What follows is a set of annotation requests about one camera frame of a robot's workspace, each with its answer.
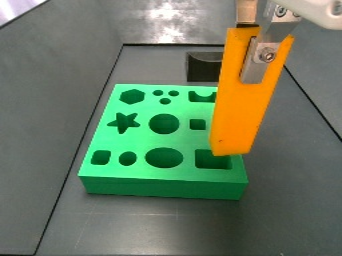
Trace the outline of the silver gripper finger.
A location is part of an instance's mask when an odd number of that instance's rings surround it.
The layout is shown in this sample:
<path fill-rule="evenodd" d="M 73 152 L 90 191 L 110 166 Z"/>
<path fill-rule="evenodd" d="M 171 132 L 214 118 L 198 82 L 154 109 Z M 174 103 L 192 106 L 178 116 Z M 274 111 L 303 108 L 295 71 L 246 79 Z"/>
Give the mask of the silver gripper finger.
<path fill-rule="evenodd" d="M 299 24 L 301 16 L 273 0 L 258 0 L 257 25 L 261 30 L 251 37 L 240 81 L 243 84 L 261 84 L 270 63 L 275 61 L 281 43 Z"/>
<path fill-rule="evenodd" d="M 257 26 L 258 0 L 235 0 L 236 26 Z"/>

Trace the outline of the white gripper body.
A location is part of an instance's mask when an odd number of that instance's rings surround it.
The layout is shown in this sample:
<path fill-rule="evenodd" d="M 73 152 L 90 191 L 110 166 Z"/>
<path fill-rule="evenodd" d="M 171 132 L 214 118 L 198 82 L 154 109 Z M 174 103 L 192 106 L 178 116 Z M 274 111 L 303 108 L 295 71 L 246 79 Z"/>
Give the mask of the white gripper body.
<path fill-rule="evenodd" d="M 342 0 L 273 0 L 310 22 L 330 30 L 342 30 Z"/>

